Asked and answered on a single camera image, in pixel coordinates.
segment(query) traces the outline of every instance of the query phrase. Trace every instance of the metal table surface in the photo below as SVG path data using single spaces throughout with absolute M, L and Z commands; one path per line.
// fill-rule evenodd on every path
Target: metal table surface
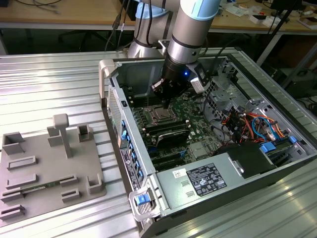
M 219 49 L 209 50 L 217 53 Z M 242 52 L 229 48 L 304 127 L 317 137 L 316 119 L 286 94 Z M 52 115 L 68 113 L 70 126 L 93 128 L 107 194 L 0 228 L 0 237 L 139 237 L 98 95 L 98 63 L 115 53 L 4 56 L 0 58 L 0 135 L 46 133 Z M 240 85 L 251 96 L 242 75 Z M 317 161 L 275 185 L 170 229 L 160 238 L 316 237 Z

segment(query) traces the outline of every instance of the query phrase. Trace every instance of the white sticker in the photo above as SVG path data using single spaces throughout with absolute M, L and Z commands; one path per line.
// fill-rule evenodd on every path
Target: white sticker
M 183 177 L 186 175 L 186 169 L 175 170 L 173 171 L 173 174 L 175 178 Z

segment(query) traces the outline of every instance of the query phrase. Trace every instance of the black wire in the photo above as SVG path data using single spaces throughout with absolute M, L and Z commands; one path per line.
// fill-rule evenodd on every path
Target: black wire
M 208 121 L 208 122 L 211 123 L 212 121 L 221 121 L 221 119 L 215 118 L 215 119 L 212 119 L 212 120 L 210 120 L 210 121 Z
M 143 7 L 142 7 L 142 11 L 141 11 L 141 18 L 140 18 L 139 27 L 138 27 L 138 32 L 137 32 L 137 36 L 135 37 L 135 39 L 138 39 L 139 34 L 140 34 L 140 29 L 141 29 L 141 23 L 142 23 L 142 18 L 143 18 L 143 13 L 144 13 L 144 8 L 145 8 L 145 3 L 143 4 Z M 123 50 L 124 48 L 126 48 L 126 47 L 130 46 L 130 45 L 132 44 L 132 42 L 134 42 L 134 39 L 133 39 L 131 42 L 129 42 L 128 44 L 126 44 L 126 45 L 124 45 L 124 46 L 122 46 L 122 47 L 118 48 L 116 51 L 118 52 L 118 51 Z
M 297 101 L 300 102 L 300 103 L 302 103 L 302 104 L 305 106 L 305 108 L 309 110 L 309 108 L 306 106 L 306 103 L 305 103 L 305 102 L 300 101 L 299 99 L 297 99 Z
M 271 25 L 271 27 L 269 28 L 268 33 L 267 33 L 267 34 L 269 34 L 269 33 L 270 33 L 270 31 L 271 31 L 271 29 L 272 29 L 272 27 L 273 27 L 273 25 L 274 25 L 274 22 L 275 22 L 276 16 L 277 16 L 277 12 L 276 12 L 276 14 L 275 14 L 275 16 L 274 16 L 274 20 L 273 20 L 272 25 Z
M 311 97 L 308 97 L 309 100 L 311 100 L 313 103 L 317 103 L 316 101 L 314 101 Z
M 62 0 L 57 0 L 57 1 L 53 1 L 53 2 L 50 2 L 50 3 L 41 3 L 41 4 L 30 4 L 30 3 L 26 3 L 26 2 L 22 2 L 20 0 L 16 0 L 17 2 L 19 3 L 22 3 L 24 5 L 28 5 L 28 6 L 47 6 L 47 5 L 51 5 L 51 4 L 54 4 L 54 3 L 58 3 Z
M 38 2 L 38 1 L 36 1 L 36 0 L 33 0 L 33 3 L 34 3 L 34 5 L 35 5 L 36 7 L 38 7 L 39 9 L 46 10 L 46 11 L 51 11 L 51 12 L 53 12 L 53 13 L 55 13 L 55 14 L 59 14 L 59 11 L 57 11 L 57 10 L 47 9 L 47 8 L 41 6 L 41 4 L 42 4 L 41 2 Z
M 148 25 L 148 29 L 147 29 L 147 44 L 148 44 L 148 46 L 151 46 L 151 44 L 149 42 L 149 34 L 150 34 L 151 26 L 152 26 L 153 15 L 152 15 L 152 3 L 151 3 L 151 0 L 148 0 L 148 1 L 149 1 L 150 21 L 149 21 L 149 25 Z
M 128 1 L 127 8 L 126 8 L 126 10 L 125 10 L 125 14 L 124 14 L 124 18 L 123 18 L 123 24 L 125 24 L 125 20 L 126 20 L 126 18 L 127 18 L 127 14 L 128 14 L 128 9 L 129 9 L 129 6 L 130 6 L 130 2 L 131 2 L 131 0 Z M 119 35 L 119 40 L 118 40 L 117 48 L 118 48 L 119 45 L 120 45 L 122 32 L 123 32 L 123 28 L 121 29 L 121 32 L 120 32 L 120 35 Z
M 298 4 L 300 0 L 295 0 L 294 4 L 292 5 L 292 7 L 290 9 L 287 10 L 287 12 L 284 14 L 284 16 L 282 17 L 281 21 L 278 23 L 278 25 L 276 26 L 276 28 L 274 29 L 274 31 L 272 32 L 272 34 L 270 34 L 270 40 L 268 41 L 267 45 L 264 47 L 264 49 L 270 44 L 270 42 L 273 40 L 274 36 L 278 33 L 279 29 L 281 28 L 281 26 L 284 24 L 284 22 L 287 20 L 288 16 L 291 14 L 292 10 L 295 8 L 296 4 Z M 260 58 L 262 52 L 260 52 L 258 50 L 256 56 L 254 57 L 253 61 L 258 61 L 258 59 Z
M 114 20 L 114 22 L 113 22 L 112 31 L 111 31 L 111 34 L 110 34 L 108 40 L 107 40 L 106 47 L 105 47 L 105 51 L 107 51 L 108 44 L 109 44 L 109 42 L 110 42 L 110 40 L 111 40 L 111 38 L 112 38 L 114 32 L 115 32 L 116 29 L 117 29 L 117 27 L 114 27 L 114 25 L 116 24 L 116 21 L 117 21 L 117 20 L 119 20 L 119 21 L 121 20 L 121 15 L 122 15 L 122 12 L 123 12 L 123 6 L 124 6 L 124 4 L 125 4 L 125 1 L 126 1 L 126 0 L 123 0 L 122 5 L 121 5 L 121 8 L 120 8 L 120 11 L 119 11 L 119 14 L 117 15 L 117 17 L 115 18 L 115 20 Z
M 145 3 L 143 4 L 143 7 L 142 7 L 141 18 L 140 18 L 139 27 L 138 27 L 138 33 L 137 33 L 137 36 L 135 37 L 135 39 L 138 39 L 138 37 L 139 37 L 139 33 L 140 33 L 140 29 L 141 29 L 141 23 L 142 23 L 142 18 L 143 18 L 143 13 L 144 13 L 144 8 L 145 8 Z
M 268 8 L 271 8 L 270 6 L 268 6 L 268 5 L 264 4 L 264 3 L 265 3 L 265 2 L 263 2 L 263 5 L 264 5 L 264 6 L 266 6 L 266 7 L 268 7 Z
M 224 140 L 226 138 L 225 134 L 224 134 L 224 125 L 221 127 L 221 130 L 222 130 L 222 134 L 223 134 L 223 139 L 222 139 L 222 142 L 224 143 Z
M 110 36 L 109 36 L 109 38 L 108 38 L 108 40 L 107 40 L 106 47 L 105 47 L 105 51 L 107 51 L 108 44 L 109 44 L 110 39 L 112 38 L 114 32 L 115 32 L 115 30 L 113 29 L 112 32 L 111 32 L 111 34 L 110 34 Z
M 205 44 L 206 44 L 205 51 L 202 52 L 202 53 L 199 55 L 199 57 L 204 56 L 204 55 L 207 53 L 207 51 L 208 51 L 208 37 L 207 37 L 207 36 L 206 36 L 206 39 L 205 39 Z
M 219 58 L 219 56 L 221 55 L 221 53 L 223 52 L 223 50 L 228 47 L 229 45 L 231 45 L 233 42 L 237 41 L 238 38 L 235 38 L 231 41 L 229 41 L 227 44 L 224 45 L 224 47 L 222 47 L 222 49 L 218 52 L 218 54 L 215 56 L 215 58 L 213 59 L 213 62 L 212 62 L 212 65 L 211 65 L 211 75 L 213 75 L 213 71 L 214 71 L 214 67 L 216 65 L 216 61 L 217 59 Z M 206 104 L 207 104 L 207 101 L 208 101 L 208 98 L 211 94 L 211 90 L 209 91 L 208 95 L 206 96 L 206 99 L 204 101 L 204 109 L 203 109 L 203 115 L 205 115 L 205 109 L 206 109 Z

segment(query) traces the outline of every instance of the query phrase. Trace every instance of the blue cable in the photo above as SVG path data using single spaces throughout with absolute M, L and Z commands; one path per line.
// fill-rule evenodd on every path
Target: blue cable
M 185 153 L 186 153 L 187 149 L 186 150 L 182 150 L 180 153 L 180 157 L 184 157 L 185 156 Z
M 272 134 L 273 134 L 274 137 L 275 137 L 275 139 L 279 139 L 279 138 L 280 138 L 280 137 L 278 136 L 278 134 L 277 134 L 276 132 L 274 132 L 271 123 L 269 123 L 269 121 L 268 121 L 266 118 L 263 118 L 263 117 L 257 117 L 257 118 L 261 118 L 262 120 L 264 120 L 264 121 L 268 124 L 268 126 L 269 126 L 269 128 L 270 128 Z M 255 122 L 255 120 L 256 120 L 257 118 L 254 118 L 253 121 L 252 121 L 252 129 L 253 129 L 253 131 L 254 131 L 255 134 L 257 134 L 258 136 L 262 137 L 262 138 L 264 139 L 264 141 L 266 142 L 266 138 L 265 138 L 263 135 L 259 134 L 259 133 L 256 131 L 256 129 L 255 129 L 254 122 Z
M 262 137 L 262 138 L 264 139 L 264 142 L 266 142 L 266 138 L 265 138 L 263 135 L 259 134 L 259 133 L 257 132 L 257 130 L 255 129 L 255 127 L 254 127 L 254 121 L 255 121 L 255 119 L 256 119 L 256 118 L 254 118 L 253 121 L 252 121 L 252 130 L 254 131 L 255 134 L 257 134 L 258 136 Z

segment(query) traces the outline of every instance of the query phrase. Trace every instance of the motherboard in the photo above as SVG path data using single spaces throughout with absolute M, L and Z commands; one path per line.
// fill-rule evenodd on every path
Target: motherboard
M 168 109 L 155 103 L 131 108 L 157 171 L 205 159 L 222 146 L 199 107 L 185 93 L 174 99 Z

